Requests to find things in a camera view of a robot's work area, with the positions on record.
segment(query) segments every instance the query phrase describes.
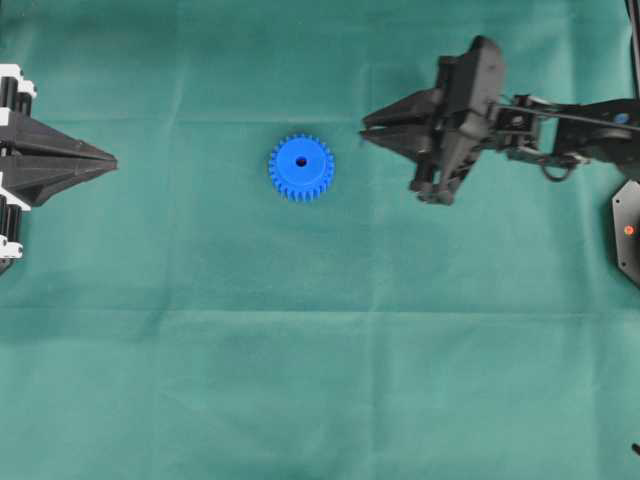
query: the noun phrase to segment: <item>white bracket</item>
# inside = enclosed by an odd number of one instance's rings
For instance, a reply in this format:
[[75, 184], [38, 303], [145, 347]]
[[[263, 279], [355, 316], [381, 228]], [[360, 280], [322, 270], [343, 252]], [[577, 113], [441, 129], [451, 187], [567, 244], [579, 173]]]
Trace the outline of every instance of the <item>white bracket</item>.
[[22, 244], [8, 242], [6, 237], [0, 235], [0, 259], [20, 259], [22, 258]]
[[8, 127], [9, 122], [11, 122], [11, 109], [7, 107], [0, 108], [0, 127]]
[[15, 78], [18, 81], [18, 92], [28, 93], [33, 100], [38, 96], [36, 86], [30, 80], [25, 80], [20, 65], [16, 64], [0, 64], [0, 78], [10, 77]]

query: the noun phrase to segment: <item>black plastic part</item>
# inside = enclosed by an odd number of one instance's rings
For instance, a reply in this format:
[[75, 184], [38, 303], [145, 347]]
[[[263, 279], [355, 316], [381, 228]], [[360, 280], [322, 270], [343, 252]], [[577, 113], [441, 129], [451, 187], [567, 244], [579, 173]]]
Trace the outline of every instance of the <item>black plastic part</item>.
[[0, 235], [4, 235], [5, 225], [6, 225], [6, 210], [7, 210], [7, 197], [4, 195], [0, 195]]
[[16, 105], [16, 112], [22, 113], [23, 115], [31, 116], [31, 105], [33, 100], [31, 95], [28, 93], [19, 93], [18, 94], [18, 103]]
[[2, 157], [3, 187], [35, 207], [117, 168], [112, 155], [17, 112], [0, 127], [0, 139], [11, 149]]
[[417, 164], [410, 189], [420, 200], [451, 205], [491, 135], [506, 67], [498, 46], [481, 36], [467, 53], [440, 57], [438, 67], [435, 88], [368, 115], [360, 134]]
[[[637, 9], [633, 18], [638, 23]], [[422, 90], [364, 118], [364, 139], [417, 164], [410, 189], [427, 203], [451, 205], [483, 150], [542, 168], [553, 182], [592, 160], [640, 180], [640, 101], [560, 105], [530, 95], [499, 103], [506, 67], [500, 49], [476, 37], [467, 53], [440, 57], [435, 88]], [[553, 151], [539, 150], [541, 125], [557, 118]], [[554, 175], [550, 167], [564, 170]]]
[[18, 81], [12, 77], [2, 77], [0, 81], [0, 107], [15, 110], [18, 101]]
[[640, 287], [640, 184], [627, 182], [612, 205], [618, 267]]
[[7, 206], [7, 239], [20, 243], [20, 226], [22, 224], [22, 209], [17, 205]]

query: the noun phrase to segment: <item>green cloth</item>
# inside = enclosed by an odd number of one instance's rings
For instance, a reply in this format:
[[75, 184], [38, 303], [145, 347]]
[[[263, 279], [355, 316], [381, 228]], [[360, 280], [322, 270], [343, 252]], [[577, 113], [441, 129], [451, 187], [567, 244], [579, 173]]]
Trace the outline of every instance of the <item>green cloth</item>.
[[[637, 478], [623, 177], [488, 153], [424, 206], [357, 135], [476, 34], [508, 94], [632, 95], [621, 1], [5, 1], [34, 117], [120, 170], [29, 214], [0, 279], [0, 478]], [[296, 132], [336, 155], [312, 205], [267, 175]]]

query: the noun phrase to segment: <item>blue gear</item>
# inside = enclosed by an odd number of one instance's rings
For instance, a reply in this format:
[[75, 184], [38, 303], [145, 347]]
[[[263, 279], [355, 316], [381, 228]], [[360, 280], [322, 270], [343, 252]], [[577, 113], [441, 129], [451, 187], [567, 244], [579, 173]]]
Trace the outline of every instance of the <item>blue gear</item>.
[[269, 161], [273, 186], [296, 202], [311, 202], [326, 192], [334, 171], [334, 158], [327, 145], [306, 134], [282, 140]]

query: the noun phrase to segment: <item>black metal plate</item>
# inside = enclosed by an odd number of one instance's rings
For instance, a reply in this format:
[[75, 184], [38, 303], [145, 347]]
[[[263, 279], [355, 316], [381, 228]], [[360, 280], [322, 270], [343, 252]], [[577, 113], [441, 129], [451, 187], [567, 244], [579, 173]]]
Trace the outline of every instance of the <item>black metal plate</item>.
[[618, 267], [640, 287], [640, 184], [627, 182], [614, 195], [612, 205]]

